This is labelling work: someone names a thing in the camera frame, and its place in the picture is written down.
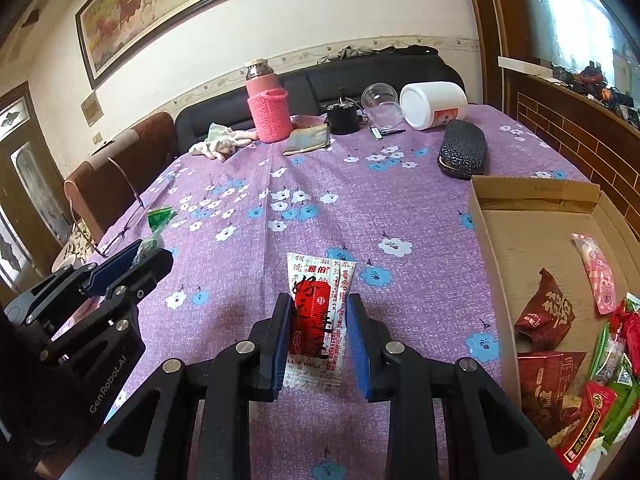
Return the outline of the cardboard tray box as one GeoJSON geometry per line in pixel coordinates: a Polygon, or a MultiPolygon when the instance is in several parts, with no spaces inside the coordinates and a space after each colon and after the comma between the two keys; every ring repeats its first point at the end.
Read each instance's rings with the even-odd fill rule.
{"type": "MultiPolygon", "coordinates": [[[[494,302],[502,385],[508,397],[522,409],[518,355],[551,352],[533,351],[514,330],[538,289],[542,268],[553,275],[575,313],[570,331],[552,351],[586,354],[570,393],[583,398],[590,380],[603,386],[589,365],[597,359],[612,313],[598,313],[572,234],[590,236],[599,244],[613,271],[618,307],[628,292],[639,292],[639,243],[620,212],[592,183],[476,176],[471,181],[470,214],[494,302]]],[[[578,419],[551,439],[542,437],[554,454],[577,423],[578,419]]]]}

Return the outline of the black glasses case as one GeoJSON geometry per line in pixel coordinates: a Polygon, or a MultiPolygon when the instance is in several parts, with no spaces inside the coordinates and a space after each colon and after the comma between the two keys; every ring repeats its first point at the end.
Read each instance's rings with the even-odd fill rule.
{"type": "Polygon", "coordinates": [[[483,130],[465,120],[455,119],[446,125],[437,163],[446,176],[471,180],[485,173],[487,154],[483,130]]]}

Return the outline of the black sofa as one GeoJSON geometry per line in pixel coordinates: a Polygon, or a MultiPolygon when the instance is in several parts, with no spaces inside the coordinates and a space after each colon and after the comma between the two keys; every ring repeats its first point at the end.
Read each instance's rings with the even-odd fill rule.
{"type": "MultiPolygon", "coordinates": [[[[279,81],[288,92],[288,109],[292,115],[318,116],[340,96],[359,101],[370,84],[384,82],[399,91],[406,84],[427,81],[450,81],[464,86],[461,76],[447,65],[431,47],[389,47],[365,56],[326,61],[314,66],[281,74],[279,81]]],[[[209,125],[248,130],[254,127],[247,104],[248,94],[241,87],[220,96],[193,104],[180,112],[175,121],[177,153],[203,141],[209,125]]]]}

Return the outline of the brown wooden cabinet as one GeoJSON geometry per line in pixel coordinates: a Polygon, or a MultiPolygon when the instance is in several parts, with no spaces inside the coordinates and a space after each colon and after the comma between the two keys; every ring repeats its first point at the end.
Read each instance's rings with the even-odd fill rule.
{"type": "Polygon", "coordinates": [[[639,129],[611,105],[614,92],[593,62],[572,74],[534,55],[525,0],[471,0],[483,102],[533,129],[591,182],[600,185],[639,233],[639,129]]]}

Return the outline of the pink marshmallow packet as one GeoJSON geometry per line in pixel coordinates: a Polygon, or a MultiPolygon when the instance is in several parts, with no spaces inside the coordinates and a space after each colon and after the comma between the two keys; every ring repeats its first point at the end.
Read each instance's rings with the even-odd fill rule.
{"type": "Polygon", "coordinates": [[[573,233],[572,240],[582,257],[598,313],[613,313],[617,307],[614,275],[602,249],[587,235],[573,233]]]}

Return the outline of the purple floral tablecloth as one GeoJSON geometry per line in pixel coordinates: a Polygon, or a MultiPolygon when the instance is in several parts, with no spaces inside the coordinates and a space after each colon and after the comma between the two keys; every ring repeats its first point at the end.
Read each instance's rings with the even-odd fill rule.
{"type": "MultiPolygon", "coordinates": [[[[488,143],[488,172],[586,180],[520,121],[469,108],[488,143]]],[[[182,155],[139,192],[178,214],[164,229],[167,278],[141,301],[145,352],[108,420],[166,359],[213,358],[270,316],[296,252],[356,261],[351,292],[371,318],[424,356],[474,356],[501,382],[484,262],[468,213],[470,182],[437,166],[442,128],[382,141],[367,128],[325,150],[286,157],[254,144],[222,164],[182,155]]],[[[345,356],[338,388],[291,388],[252,407],[252,479],[384,479],[388,404],[363,399],[345,356]]]]}

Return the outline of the pink knitted thermos bottle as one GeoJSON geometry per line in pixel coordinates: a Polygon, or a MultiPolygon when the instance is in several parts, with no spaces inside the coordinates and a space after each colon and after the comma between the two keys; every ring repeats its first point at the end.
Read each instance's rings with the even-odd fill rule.
{"type": "Polygon", "coordinates": [[[292,132],[288,92],[264,58],[246,64],[245,88],[258,138],[264,143],[285,140],[292,132]]]}

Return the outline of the red white jerky sachet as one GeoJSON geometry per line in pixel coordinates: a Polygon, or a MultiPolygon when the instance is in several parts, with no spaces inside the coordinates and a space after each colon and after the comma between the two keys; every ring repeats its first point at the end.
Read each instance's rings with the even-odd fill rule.
{"type": "Polygon", "coordinates": [[[324,257],[288,254],[294,306],[285,387],[329,392],[341,385],[355,270],[354,257],[344,249],[330,249],[324,257]]]}

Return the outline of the clear green candy wrapper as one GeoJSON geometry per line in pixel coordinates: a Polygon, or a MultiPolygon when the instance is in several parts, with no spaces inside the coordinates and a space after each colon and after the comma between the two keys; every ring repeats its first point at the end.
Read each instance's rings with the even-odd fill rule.
{"type": "Polygon", "coordinates": [[[151,210],[146,215],[151,234],[145,237],[138,247],[138,251],[132,262],[134,266],[142,263],[146,258],[149,258],[152,252],[164,247],[163,230],[176,215],[177,211],[171,206],[151,210]]]}

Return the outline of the white cloth gloves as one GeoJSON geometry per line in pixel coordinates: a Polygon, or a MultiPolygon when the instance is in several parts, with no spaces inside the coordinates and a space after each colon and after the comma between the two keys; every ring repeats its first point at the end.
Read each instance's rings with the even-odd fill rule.
{"type": "Polygon", "coordinates": [[[255,131],[233,130],[230,127],[212,122],[203,141],[194,143],[188,153],[193,156],[204,156],[209,160],[224,162],[240,148],[246,148],[258,140],[255,131]]]}

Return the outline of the small black cup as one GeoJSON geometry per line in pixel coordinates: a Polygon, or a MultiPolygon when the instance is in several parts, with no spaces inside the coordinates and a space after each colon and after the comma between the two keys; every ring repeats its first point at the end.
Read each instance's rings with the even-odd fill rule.
{"type": "Polygon", "coordinates": [[[326,122],[334,136],[346,136],[360,129],[358,107],[351,100],[338,101],[326,108],[326,122]]]}

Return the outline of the dark red snack packet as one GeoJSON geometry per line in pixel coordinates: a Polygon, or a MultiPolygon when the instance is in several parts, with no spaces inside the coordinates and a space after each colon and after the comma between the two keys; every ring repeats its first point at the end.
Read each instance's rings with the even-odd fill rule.
{"type": "Polygon", "coordinates": [[[540,282],[514,324],[533,351],[552,351],[565,338],[575,319],[574,307],[545,268],[539,271],[540,282]]]}
{"type": "Polygon", "coordinates": [[[526,352],[518,355],[522,411],[545,439],[578,419],[582,398],[570,387],[585,352],[526,352]]]}

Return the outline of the brown chair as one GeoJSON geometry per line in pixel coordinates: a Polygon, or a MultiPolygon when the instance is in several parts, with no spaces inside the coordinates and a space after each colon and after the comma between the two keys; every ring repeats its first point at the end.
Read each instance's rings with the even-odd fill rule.
{"type": "Polygon", "coordinates": [[[66,200],[100,240],[176,153],[174,120],[166,112],[156,113],[86,158],[64,181],[66,200]]]}

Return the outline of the folded notebook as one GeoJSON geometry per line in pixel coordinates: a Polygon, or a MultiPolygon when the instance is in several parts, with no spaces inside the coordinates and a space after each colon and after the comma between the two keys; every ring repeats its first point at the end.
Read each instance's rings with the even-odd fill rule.
{"type": "Polygon", "coordinates": [[[283,149],[284,156],[293,156],[326,148],[330,144],[330,130],[327,124],[292,131],[283,149]]]}

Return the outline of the white plastic jar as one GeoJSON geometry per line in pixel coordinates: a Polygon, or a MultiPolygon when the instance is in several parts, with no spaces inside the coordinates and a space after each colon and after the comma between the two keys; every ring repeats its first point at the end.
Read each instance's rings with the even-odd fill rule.
{"type": "Polygon", "coordinates": [[[460,86],[450,81],[406,84],[399,104],[408,125],[416,130],[446,126],[465,118],[468,99],[460,86]]]}

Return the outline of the red sesame candy packet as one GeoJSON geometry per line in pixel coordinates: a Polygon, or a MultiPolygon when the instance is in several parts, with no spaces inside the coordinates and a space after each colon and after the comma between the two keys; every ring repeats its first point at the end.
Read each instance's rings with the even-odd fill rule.
{"type": "Polygon", "coordinates": [[[586,383],[577,426],[562,440],[555,454],[570,474],[574,474],[615,403],[617,393],[594,380],[586,383]]]}

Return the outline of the framed horse painting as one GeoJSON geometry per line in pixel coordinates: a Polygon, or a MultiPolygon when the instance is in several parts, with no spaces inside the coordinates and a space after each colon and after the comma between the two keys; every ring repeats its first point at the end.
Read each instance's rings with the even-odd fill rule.
{"type": "Polygon", "coordinates": [[[87,0],[75,15],[90,87],[98,88],[157,36],[218,0],[87,0]]]}

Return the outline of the large green snack packet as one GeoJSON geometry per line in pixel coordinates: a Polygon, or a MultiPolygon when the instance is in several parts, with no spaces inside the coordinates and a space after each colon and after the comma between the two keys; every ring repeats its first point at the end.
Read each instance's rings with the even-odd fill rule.
{"type": "Polygon", "coordinates": [[[634,414],[639,399],[639,382],[634,378],[634,370],[626,354],[620,359],[608,388],[616,393],[616,399],[601,430],[605,451],[611,448],[627,419],[634,414]]]}

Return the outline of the clear glass jar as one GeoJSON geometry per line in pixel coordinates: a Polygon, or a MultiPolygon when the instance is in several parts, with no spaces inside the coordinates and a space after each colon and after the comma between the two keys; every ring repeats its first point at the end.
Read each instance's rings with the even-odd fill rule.
{"type": "Polygon", "coordinates": [[[398,94],[389,84],[370,84],[363,90],[360,102],[370,121],[381,130],[396,129],[404,120],[398,94]]]}

